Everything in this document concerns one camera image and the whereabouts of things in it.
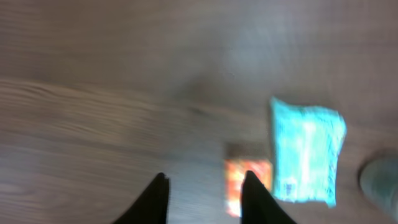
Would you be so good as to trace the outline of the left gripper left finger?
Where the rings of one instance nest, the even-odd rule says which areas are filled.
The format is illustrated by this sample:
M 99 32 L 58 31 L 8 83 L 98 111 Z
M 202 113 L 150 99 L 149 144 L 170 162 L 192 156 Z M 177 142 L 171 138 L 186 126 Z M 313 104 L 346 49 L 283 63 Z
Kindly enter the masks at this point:
M 113 224 L 167 224 L 169 197 L 170 180 L 160 172 Z

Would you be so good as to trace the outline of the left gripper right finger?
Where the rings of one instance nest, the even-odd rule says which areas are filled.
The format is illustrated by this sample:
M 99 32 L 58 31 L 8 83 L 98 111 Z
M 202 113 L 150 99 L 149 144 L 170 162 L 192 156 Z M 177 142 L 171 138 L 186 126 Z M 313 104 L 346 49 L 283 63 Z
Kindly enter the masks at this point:
M 296 224 L 251 170 L 241 187 L 240 224 Z

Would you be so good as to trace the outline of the orange snack packet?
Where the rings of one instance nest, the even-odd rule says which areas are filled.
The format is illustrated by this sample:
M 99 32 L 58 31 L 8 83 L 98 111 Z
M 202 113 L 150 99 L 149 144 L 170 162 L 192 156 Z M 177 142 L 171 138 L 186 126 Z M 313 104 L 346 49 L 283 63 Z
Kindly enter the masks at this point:
M 232 217 L 241 217 L 241 187 L 247 171 L 253 171 L 266 189 L 272 190 L 273 165 L 267 159 L 227 159 L 224 167 L 226 212 Z

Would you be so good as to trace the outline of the teal tissue packet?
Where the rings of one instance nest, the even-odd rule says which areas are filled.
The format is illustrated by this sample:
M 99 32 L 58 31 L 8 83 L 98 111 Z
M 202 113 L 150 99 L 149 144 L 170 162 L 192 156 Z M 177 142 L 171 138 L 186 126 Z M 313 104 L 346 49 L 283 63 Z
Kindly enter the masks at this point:
M 336 205 L 338 157 L 346 136 L 339 112 L 270 100 L 275 149 L 273 194 L 292 203 Z

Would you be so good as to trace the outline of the green lid jar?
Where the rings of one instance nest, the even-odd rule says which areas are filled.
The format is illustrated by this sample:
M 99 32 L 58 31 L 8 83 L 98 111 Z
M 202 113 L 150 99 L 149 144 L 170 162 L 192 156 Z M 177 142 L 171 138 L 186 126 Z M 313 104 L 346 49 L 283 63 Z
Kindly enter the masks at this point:
M 397 222 L 397 156 L 371 159 L 361 168 L 358 182 L 364 196 Z

